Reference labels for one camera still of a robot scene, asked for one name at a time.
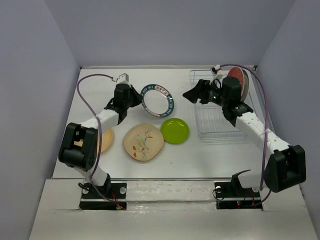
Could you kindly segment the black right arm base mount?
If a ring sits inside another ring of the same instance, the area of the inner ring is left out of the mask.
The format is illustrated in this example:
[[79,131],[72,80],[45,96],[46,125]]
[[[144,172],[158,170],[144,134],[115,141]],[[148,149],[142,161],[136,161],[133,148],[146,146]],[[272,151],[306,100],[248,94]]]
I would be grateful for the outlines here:
[[212,196],[218,210],[263,209],[260,193],[243,188],[240,184],[239,175],[248,171],[233,174],[230,181],[214,183]]

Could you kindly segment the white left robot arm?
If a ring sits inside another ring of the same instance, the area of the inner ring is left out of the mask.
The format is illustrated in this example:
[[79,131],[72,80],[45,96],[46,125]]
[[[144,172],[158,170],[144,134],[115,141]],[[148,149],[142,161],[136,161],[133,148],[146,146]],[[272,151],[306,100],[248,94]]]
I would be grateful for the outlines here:
[[128,109],[140,105],[142,96],[135,88],[122,81],[114,90],[114,96],[99,113],[83,123],[69,123],[63,135],[58,160],[78,171],[92,186],[97,196],[104,198],[111,191],[111,177],[99,166],[102,151],[102,135],[119,125]]

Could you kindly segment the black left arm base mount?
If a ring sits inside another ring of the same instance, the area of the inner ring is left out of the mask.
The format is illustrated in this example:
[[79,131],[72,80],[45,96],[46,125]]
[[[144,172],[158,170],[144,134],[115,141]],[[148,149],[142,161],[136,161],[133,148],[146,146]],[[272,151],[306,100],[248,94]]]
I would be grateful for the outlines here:
[[127,183],[124,181],[111,182],[107,192],[102,186],[96,187],[89,183],[78,183],[81,189],[79,208],[92,211],[125,211],[127,209]]

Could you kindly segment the large green rimmed lettered plate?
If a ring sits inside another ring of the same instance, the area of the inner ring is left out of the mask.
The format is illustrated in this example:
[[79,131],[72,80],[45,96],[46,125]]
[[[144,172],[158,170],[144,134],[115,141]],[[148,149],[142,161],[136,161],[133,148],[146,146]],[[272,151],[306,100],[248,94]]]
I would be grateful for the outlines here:
[[142,106],[151,115],[158,118],[166,118],[175,108],[175,102],[171,93],[161,85],[148,84],[140,92]]

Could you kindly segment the small green red rimmed plate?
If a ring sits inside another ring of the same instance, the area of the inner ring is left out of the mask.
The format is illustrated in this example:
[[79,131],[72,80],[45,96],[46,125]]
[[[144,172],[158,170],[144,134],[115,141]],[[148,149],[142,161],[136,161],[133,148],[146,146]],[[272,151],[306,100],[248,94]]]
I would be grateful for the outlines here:
[[241,101],[244,102],[247,98],[247,95],[249,93],[249,76],[247,74],[247,72],[243,69],[243,87],[242,87],[242,96],[241,96]]

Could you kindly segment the beige plate with bird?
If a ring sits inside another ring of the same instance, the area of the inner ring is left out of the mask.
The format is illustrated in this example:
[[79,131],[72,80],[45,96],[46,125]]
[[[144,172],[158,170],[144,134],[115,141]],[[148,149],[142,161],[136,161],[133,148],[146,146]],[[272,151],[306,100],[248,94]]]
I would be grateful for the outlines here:
[[153,159],[164,147],[164,137],[154,125],[143,123],[131,128],[125,135],[125,151],[139,162]]

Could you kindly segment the red plate with teal flower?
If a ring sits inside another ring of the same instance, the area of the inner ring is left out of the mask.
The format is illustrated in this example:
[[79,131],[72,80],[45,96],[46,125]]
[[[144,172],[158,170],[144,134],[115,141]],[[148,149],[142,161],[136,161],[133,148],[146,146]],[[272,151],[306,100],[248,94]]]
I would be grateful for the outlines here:
[[241,96],[242,96],[242,93],[243,93],[243,83],[244,83],[244,75],[243,75],[243,72],[242,72],[242,69],[240,67],[232,67],[228,74],[227,74],[228,77],[234,77],[234,78],[237,78],[240,82],[240,85],[241,85]]

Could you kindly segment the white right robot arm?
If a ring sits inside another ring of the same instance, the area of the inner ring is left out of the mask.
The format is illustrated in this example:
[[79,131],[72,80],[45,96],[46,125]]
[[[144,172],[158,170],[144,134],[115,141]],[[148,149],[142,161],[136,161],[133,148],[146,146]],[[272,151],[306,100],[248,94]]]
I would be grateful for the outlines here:
[[244,100],[249,88],[248,80],[227,76],[222,81],[200,79],[183,97],[195,104],[214,103],[221,107],[224,118],[244,133],[262,152],[261,170],[243,170],[232,176],[230,190],[242,196],[248,189],[264,188],[273,193],[306,181],[306,153],[302,146],[282,140],[263,123]]

